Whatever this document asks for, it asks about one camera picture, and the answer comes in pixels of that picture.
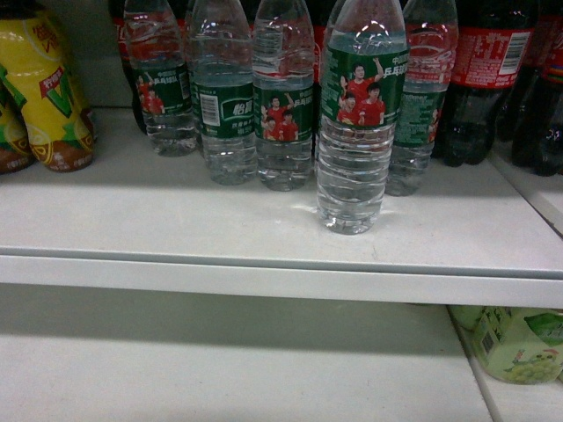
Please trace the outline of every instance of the beverage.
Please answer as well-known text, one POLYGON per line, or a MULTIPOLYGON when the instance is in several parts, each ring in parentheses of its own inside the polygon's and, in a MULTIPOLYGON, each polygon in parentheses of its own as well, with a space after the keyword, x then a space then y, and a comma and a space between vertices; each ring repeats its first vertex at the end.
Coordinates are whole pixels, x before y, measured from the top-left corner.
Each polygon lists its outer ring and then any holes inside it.
POLYGON ((411 51, 385 187, 393 196, 411 195, 420 187, 457 47, 454 0, 411 0, 403 14, 411 51))
POLYGON ((408 60, 398 2, 348 0, 325 45, 318 213, 353 235, 379 215, 408 60))
POLYGON ((514 139, 524 94, 541 72, 550 47, 559 33, 561 21, 563 21, 563 3, 560 0, 540 0, 536 30, 531 37, 518 78, 496 120, 496 136, 502 142, 514 139))
POLYGON ((537 21, 537 0, 457 0, 459 42, 433 156, 481 163, 537 21))
POLYGON ((498 380, 554 381, 563 365, 563 314, 556 309, 486 307, 472 346, 481 366, 498 380))
POLYGON ((88 166, 93 137, 52 26, 21 2, 2 2, 0 52, 0 80, 23 115, 33 155, 53 171, 88 166))
POLYGON ((10 94, 0 83, 0 174, 23 170, 33 162, 27 132, 10 94))
POLYGON ((260 181, 297 189, 311 173, 314 39, 304 0, 262 0, 252 46, 260 181))
POLYGON ((512 162, 539 176, 563 170, 563 25, 517 118, 512 162))
POLYGON ((139 129, 141 129, 141 131, 146 134, 147 126, 144 124, 143 109, 141 107, 141 101, 137 94, 137 88, 135 85, 135 76, 133 74, 133 69, 131 68, 131 62, 129 61, 129 53, 127 51, 127 43, 125 41, 125 23, 123 21, 125 0, 108 0, 107 7, 109 10, 109 14, 112 18, 113 24, 115 26, 115 33, 116 33, 117 45, 120 52, 121 67, 123 68, 123 74, 127 78, 129 88, 133 93, 131 99, 131 107, 133 108, 133 115, 135 116, 135 121, 139 129))
POLYGON ((192 86, 211 178, 239 185, 256 174, 252 39, 238 0, 199 1, 190 30, 192 86))
POLYGON ((127 0, 125 35, 152 148, 184 156, 196 148, 181 34, 166 0, 127 0))

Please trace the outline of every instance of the person in red shirt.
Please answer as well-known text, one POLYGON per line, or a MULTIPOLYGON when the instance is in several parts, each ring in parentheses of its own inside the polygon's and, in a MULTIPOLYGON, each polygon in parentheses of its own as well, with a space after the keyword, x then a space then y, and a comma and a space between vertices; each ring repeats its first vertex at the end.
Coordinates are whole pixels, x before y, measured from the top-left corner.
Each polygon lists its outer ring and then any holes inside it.
POLYGON ((352 92, 347 92, 344 95, 344 100, 340 103, 336 120, 346 125, 357 125, 359 119, 360 115, 355 110, 355 95, 352 92))
POLYGON ((278 126, 279 141, 296 141, 299 139, 299 126, 293 121, 291 110, 283 112, 283 122, 278 126))
POLYGON ((355 63, 352 66, 354 78, 346 81, 343 77, 340 79, 340 85, 345 92, 352 92, 355 95, 355 100, 360 104, 364 99, 368 99, 368 86, 374 82, 380 81, 384 77, 384 68, 381 66, 379 59, 376 57, 373 62, 377 67, 377 74, 372 77, 365 77, 366 70, 360 63, 355 63))
POLYGON ((385 103, 379 98, 381 88, 374 82, 368 86, 368 98, 358 105, 360 126, 379 126, 384 124, 385 103))
POLYGON ((280 106, 279 97, 276 96, 271 97, 270 98, 271 106, 268 107, 268 109, 262 106, 262 116, 264 116, 264 114, 271 116, 274 118, 275 123, 277 125, 280 125, 283 122, 283 113, 286 112, 287 110, 292 109, 293 106, 295 105, 295 102, 293 101, 289 93, 286 92, 285 97, 288 99, 288 104, 284 106, 280 106))
POLYGON ((165 104, 162 99, 157 97, 154 88, 149 88, 149 98, 146 100, 147 108, 150 114, 164 114, 165 104))
POLYGON ((279 136, 279 130, 277 130, 277 125, 272 116, 267 116, 262 122, 262 137, 270 141, 277 141, 279 136))

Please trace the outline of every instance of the barcode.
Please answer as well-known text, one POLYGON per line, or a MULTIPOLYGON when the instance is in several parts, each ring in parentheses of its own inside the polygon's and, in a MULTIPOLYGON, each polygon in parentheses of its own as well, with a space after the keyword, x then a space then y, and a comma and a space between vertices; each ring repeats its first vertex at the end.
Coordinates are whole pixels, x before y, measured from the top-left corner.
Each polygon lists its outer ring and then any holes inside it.
POLYGON ((179 86, 182 89, 182 99, 190 98, 190 79, 187 72, 179 74, 179 86))
POLYGON ((201 119, 210 126, 221 126, 219 120, 219 101, 212 95, 200 94, 201 119))
POLYGON ((489 354, 491 349, 494 346, 493 338, 491 334, 487 333, 485 337, 481 340, 481 345, 483 346, 483 350, 485 350, 485 354, 489 354))
POLYGON ((512 34, 512 37, 510 37, 510 43, 508 44, 507 53, 504 55, 504 60, 502 61, 499 75, 511 75, 518 71, 529 37, 530 33, 512 34))

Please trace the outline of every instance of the green bottle label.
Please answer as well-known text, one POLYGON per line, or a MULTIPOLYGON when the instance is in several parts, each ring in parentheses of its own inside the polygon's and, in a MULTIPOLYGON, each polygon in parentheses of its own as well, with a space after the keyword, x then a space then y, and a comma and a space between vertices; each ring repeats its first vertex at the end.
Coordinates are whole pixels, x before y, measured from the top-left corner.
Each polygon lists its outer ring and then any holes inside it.
POLYGON ((220 139, 248 136, 254 131, 252 84, 205 86, 192 84, 197 98, 201 134, 220 139))
POLYGON ((434 142, 446 92, 403 92, 394 145, 421 147, 434 142))
POLYGON ((313 89, 262 90, 254 86, 254 130, 260 139, 307 141, 312 136, 313 89))
POLYGON ((135 83, 146 113, 181 113, 192 107, 186 64, 172 69, 136 69, 135 83))
POLYGON ((408 50, 389 55, 353 55, 329 47, 321 113, 354 128, 389 125, 398 119, 408 50))

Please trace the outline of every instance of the store shelf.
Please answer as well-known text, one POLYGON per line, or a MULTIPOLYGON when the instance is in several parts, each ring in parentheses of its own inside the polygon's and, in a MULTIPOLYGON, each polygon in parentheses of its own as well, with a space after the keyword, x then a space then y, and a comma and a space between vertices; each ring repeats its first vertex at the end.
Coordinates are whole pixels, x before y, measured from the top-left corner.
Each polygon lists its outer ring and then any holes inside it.
POLYGON ((531 169, 516 167, 510 160, 511 143, 497 142, 491 162, 512 186, 563 236, 563 176, 536 176, 531 169))
POLYGON ((490 421, 443 306, 0 285, 3 422, 490 421))
POLYGON ((563 307, 563 244, 490 164, 432 163, 370 232, 290 193, 214 184, 201 156, 162 158, 129 110, 98 109, 97 157, 0 179, 1 282, 384 302, 563 307))
POLYGON ((563 382, 516 385, 498 381, 483 370, 472 354, 471 333, 463 328, 458 330, 494 422, 561 421, 563 382))

